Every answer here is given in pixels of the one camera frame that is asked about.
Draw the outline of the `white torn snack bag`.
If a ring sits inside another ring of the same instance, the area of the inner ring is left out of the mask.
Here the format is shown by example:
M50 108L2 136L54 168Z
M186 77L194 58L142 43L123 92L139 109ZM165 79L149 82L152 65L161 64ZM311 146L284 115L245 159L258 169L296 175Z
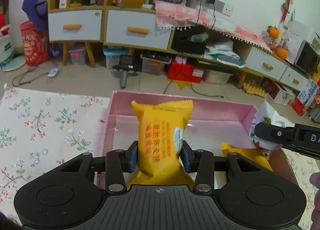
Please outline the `white torn snack bag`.
M280 116L267 101L264 101L253 116L249 138L263 156L268 158L271 151L281 147L277 127L286 128L294 127L294 125L288 119Z

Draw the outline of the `yellow waffle sandwich packet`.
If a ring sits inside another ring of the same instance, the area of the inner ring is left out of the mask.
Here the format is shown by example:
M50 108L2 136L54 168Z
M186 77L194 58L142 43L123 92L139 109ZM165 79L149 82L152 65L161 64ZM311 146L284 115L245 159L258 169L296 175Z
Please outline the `yellow waffle sandwich packet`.
M138 170L129 186L187 185L194 181L185 172L178 155L184 131L193 112L193 101L172 101L157 105L131 102L138 119Z

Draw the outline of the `yellow snack packet in box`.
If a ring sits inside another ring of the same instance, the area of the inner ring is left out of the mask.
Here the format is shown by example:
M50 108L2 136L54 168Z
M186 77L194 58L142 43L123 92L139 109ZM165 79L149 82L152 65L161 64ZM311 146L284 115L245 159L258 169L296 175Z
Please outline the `yellow snack packet in box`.
M248 158L249 160L259 164L260 166L270 171L273 171L267 158L257 148L254 148L254 149L238 148L228 143L221 142L221 151L225 156L227 156L228 153L238 153Z

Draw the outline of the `pink snack box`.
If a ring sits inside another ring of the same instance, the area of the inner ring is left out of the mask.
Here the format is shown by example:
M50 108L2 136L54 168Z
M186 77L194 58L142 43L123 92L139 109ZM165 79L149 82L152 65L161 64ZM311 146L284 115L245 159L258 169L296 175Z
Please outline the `pink snack box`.
M139 104L158 105L172 101L186 101L187 97L141 92L116 91L112 93L106 111L103 135L96 156L105 156L114 149L127 149L138 140L138 119L132 101ZM194 150L211 151L223 156L223 142L243 149L254 149L249 137L251 123L257 112L253 105L191 98L193 112L184 131L184 139Z

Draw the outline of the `orange fruit lower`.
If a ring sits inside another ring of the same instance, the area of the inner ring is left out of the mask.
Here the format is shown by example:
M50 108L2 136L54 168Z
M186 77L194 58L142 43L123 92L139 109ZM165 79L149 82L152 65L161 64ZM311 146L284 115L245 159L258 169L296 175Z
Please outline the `orange fruit lower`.
M285 60L287 58L288 51L285 48L279 47L275 50L275 53L277 57L279 57L282 60Z

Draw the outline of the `orange fruit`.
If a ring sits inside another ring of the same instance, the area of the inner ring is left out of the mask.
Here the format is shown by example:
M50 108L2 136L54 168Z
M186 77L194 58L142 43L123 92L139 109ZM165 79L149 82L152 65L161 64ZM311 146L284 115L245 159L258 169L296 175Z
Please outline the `orange fruit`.
M277 39L279 36L279 31L275 26L269 26L267 29L267 33L273 39Z
M287 58L288 51L285 48L279 47L275 50L275 53L277 57L279 57L282 60L285 60Z

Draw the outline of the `floral tablecloth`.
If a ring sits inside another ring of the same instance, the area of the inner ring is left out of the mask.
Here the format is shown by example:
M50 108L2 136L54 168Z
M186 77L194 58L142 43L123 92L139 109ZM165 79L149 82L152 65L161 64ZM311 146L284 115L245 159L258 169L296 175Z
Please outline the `floral tablecloth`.
M103 152L110 99L6 87L1 99L1 212L16 220L26 183L77 155Z

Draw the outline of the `red box under cabinet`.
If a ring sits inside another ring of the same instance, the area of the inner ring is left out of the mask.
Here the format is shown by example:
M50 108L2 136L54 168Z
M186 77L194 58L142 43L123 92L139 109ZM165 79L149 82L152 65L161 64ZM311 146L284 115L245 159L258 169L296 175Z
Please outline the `red box under cabinet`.
M166 69L167 79L183 82L200 83L204 69L195 67L190 63L178 63L172 60Z

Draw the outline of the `orange fruit upper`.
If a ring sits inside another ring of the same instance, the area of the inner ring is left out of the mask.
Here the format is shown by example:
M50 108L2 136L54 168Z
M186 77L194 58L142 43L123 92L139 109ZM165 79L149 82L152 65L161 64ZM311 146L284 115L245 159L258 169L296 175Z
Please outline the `orange fruit upper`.
M279 31L275 26L269 26L267 29L267 33L273 39L277 39L279 36Z

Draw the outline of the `red gift bag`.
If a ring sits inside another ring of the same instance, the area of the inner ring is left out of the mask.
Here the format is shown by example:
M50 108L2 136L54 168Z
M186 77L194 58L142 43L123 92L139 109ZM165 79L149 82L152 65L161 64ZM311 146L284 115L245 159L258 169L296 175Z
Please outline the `red gift bag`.
M48 31L38 31L31 21L20 25L24 56L28 66L38 66L50 58Z

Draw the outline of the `pink shelf cloth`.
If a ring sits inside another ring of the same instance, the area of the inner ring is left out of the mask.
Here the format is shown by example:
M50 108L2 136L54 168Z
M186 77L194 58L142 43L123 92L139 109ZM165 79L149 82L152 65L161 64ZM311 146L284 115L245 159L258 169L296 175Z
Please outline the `pink shelf cloth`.
M229 17L218 12L204 12L179 4L155 0L156 23L163 29L188 29L200 25L224 34L227 37L244 41L267 52L272 52L263 39L248 29L234 23Z

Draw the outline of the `white shopping bag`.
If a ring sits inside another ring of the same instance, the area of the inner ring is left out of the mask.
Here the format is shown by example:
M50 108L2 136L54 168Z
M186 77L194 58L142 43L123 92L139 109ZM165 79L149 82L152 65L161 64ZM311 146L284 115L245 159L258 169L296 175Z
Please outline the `white shopping bag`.
M0 67L3 68L13 59L15 54L14 48L11 44L10 38L11 25L5 25L1 28L1 39L0 39Z

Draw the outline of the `wooden white drawer cabinet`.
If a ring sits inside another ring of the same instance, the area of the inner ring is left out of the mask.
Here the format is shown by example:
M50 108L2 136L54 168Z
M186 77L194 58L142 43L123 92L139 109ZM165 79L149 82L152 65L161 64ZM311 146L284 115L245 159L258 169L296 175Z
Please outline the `wooden white drawer cabinet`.
M49 39L52 42L83 42L109 46L123 46L131 49L155 50L166 53L185 53L189 57L205 59L203 52L196 52L195 46L181 35L197 28L204 28L209 40L214 41L220 32L200 25L188 29L163 29L156 23L155 0L152 8L142 8L144 0L48 0ZM306 44L298 32L307 27L294 22L288 30L282 23L294 13L292 0L193 0L190 8L204 12L218 12L234 23L260 36L272 52L233 39L234 51L245 62L241 68L242 77L249 73L268 77L295 90L302 90L309 74L299 66L300 48ZM297 8L308 19L308 27L314 31L319 24L319 0L304 0ZM275 26L279 31L277 39L271 38L267 29ZM285 60L277 57L279 47L288 51Z

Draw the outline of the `purple plush toy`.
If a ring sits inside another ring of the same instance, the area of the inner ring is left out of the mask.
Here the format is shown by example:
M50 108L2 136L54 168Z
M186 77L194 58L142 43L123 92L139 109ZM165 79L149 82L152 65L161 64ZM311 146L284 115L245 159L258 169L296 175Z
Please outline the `purple plush toy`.
M48 0L24 0L22 11L38 31L48 30Z

